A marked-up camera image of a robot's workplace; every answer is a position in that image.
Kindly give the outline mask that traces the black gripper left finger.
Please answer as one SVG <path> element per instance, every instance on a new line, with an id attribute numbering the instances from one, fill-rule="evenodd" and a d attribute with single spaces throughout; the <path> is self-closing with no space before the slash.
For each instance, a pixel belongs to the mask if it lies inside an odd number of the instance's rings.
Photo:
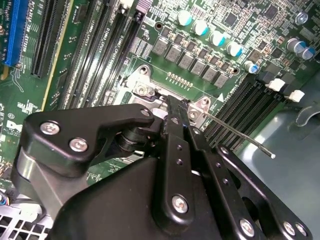
<path id="1" fill-rule="evenodd" d="M 154 158 L 154 222 L 185 232 L 195 219 L 187 110 L 187 101 L 169 96 L 164 118 L 138 103 L 33 113 L 23 122 L 11 180 L 54 223 L 76 194 Z"/>

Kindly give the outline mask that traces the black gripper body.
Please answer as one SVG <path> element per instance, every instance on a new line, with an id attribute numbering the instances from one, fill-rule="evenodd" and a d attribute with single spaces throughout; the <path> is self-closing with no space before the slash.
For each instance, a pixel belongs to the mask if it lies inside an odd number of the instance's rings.
<path id="1" fill-rule="evenodd" d="M 218 222 L 202 178 L 192 174 L 195 219 L 178 235 L 164 232 L 152 216 L 158 160 L 132 163 L 69 199 L 59 211 L 49 240 L 231 240 Z"/>

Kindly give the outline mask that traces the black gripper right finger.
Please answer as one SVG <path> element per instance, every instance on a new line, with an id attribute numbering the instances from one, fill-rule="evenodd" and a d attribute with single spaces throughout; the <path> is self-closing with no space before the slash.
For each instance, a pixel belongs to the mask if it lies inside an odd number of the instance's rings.
<path id="1" fill-rule="evenodd" d="M 191 168 L 200 174 L 196 222 L 200 240 L 311 240 L 313 235 L 231 150 L 211 148 L 195 126 L 187 129 Z"/>

